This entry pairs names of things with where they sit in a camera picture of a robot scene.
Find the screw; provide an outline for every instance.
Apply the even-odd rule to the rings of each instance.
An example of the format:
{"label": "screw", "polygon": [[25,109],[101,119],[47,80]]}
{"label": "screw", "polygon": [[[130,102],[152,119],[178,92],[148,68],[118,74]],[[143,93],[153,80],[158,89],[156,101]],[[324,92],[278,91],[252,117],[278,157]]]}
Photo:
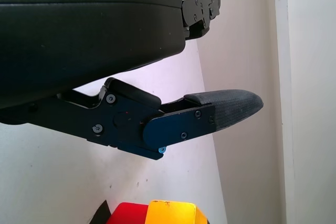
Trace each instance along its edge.
{"label": "screw", "polygon": [[186,132],[183,132],[183,133],[181,134],[181,138],[182,138],[182,140],[186,140],[187,137],[188,137],[188,134],[187,134]]}
{"label": "screw", "polygon": [[96,124],[94,127],[92,127],[93,132],[95,133],[101,133],[103,131],[103,126],[101,124]]}
{"label": "screw", "polygon": [[162,148],[159,149],[159,153],[162,153],[162,154],[163,154],[163,153],[165,153],[165,152],[166,152],[166,147],[162,147]]}
{"label": "screw", "polygon": [[214,117],[213,117],[212,115],[209,116],[209,120],[208,120],[208,122],[209,122],[210,124],[215,123]]}
{"label": "screw", "polygon": [[201,111],[197,110],[197,111],[195,112],[195,117],[199,119],[199,118],[201,118],[201,116],[202,116]]}
{"label": "screw", "polygon": [[106,101],[107,103],[114,103],[116,101],[116,97],[113,95],[113,94],[109,94],[107,97],[106,97]]}

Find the metal arm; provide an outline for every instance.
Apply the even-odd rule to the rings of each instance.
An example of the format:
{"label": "metal arm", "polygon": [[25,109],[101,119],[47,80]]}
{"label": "metal arm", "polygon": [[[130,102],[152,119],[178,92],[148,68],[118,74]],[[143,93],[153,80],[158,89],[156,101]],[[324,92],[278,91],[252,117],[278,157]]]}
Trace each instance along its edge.
{"label": "metal arm", "polygon": [[196,39],[204,36],[210,21],[219,15],[221,0],[185,0],[182,4],[185,38]]}
{"label": "metal arm", "polygon": [[94,97],[71,90],[2,109],[0,117],[8,124],[31,123],[159,159],[166,146],[224,129],[262,106],[257,95],[235,90],[186,95],[162,105],[160,98],[109,78]]}

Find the wall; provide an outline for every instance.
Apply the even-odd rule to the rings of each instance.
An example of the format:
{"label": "wall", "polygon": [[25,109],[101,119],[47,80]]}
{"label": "wall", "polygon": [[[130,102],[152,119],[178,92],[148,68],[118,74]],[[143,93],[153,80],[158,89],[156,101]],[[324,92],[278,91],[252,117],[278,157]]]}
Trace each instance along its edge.
{"label": "wall", "polygon": [[270,3],[274,0],[222,0],[221,15],[197,42],[206,90],[245,89],[265,103],[252,118],[214,134],[229,224],[277,224],[284,214],[276,29]]}
{"label": "wall", "polygon": [[336,0],[288,0],[295,222],[336,220]]}
{"label": "wall", "polygon": [[279,151],[281,149],[283,151],[283,176],[285,183],[282,214],[286,214],[286,219],[283,218],[283,221],[290,224],[295,223],[295,171],[293,164],[292,81],[287,0],[275,0],[275,12],[282,118],[282,148]]}

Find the metal bracket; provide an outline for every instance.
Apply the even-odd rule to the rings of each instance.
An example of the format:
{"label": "metal bracket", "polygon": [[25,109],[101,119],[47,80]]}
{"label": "metal bracket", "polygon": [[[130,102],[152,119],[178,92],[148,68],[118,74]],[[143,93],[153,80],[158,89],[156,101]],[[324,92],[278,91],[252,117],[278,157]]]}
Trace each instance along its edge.
{"label": "metal bracket", "polygon": [[[194,118],[196,111],[201,111],[204,116],[208,113],[213,115],[214,111],[208,112],[210,107],[213,106],[202,106],[186,99],[162,105],[160,98],[109,78],[99,94],[93,97],[70,90],[33,103],[1,109],[0,119],[5,123],[31,123],[159,159],[163,157],[167,145],[216,130],[209,129],[212,126],[203,119]],[[149,122],[144,139],[143,131]],[[189,137],[170,139],[165,136],[165,132],[175,136],[180,135],[180,131],[188,132]]]}
{"label": "metal bracket", "polygon": [[221,0],[184,0],[182,3],[183,25],[186,40],[204,36],[210,21],[219,15]]}

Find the yellow object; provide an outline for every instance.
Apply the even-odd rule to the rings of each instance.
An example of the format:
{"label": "yellow object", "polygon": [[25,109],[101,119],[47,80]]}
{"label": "yellow object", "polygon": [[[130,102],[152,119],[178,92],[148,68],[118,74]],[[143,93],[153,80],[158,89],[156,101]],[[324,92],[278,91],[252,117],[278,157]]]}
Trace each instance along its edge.
{"label": "yellow object", "polygon": [[207,218],[195,204],[153,200],[148,206],[145,224],[207,224]]}

